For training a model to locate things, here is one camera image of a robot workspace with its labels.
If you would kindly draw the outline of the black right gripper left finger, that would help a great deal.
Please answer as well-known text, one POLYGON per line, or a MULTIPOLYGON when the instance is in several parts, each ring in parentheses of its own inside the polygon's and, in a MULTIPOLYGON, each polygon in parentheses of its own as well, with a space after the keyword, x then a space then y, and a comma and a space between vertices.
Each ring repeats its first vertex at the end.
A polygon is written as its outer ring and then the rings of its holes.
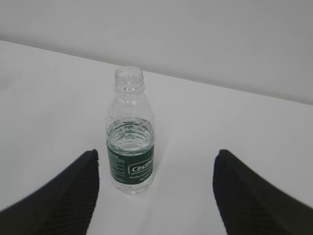
POLYGON ((37 191, 0 212, 2 235, 85 235, 99 193, 98 152, 89 150, 37 191))

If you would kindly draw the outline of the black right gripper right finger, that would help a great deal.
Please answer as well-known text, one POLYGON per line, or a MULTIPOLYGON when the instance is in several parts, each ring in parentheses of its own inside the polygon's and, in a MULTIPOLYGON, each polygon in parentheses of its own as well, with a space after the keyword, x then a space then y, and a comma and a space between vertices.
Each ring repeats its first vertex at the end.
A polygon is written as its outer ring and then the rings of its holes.
POLYGON ((266 181, 234 154, 219 151, 213 193, 228 235, 311 235, 313 209, 266 181))

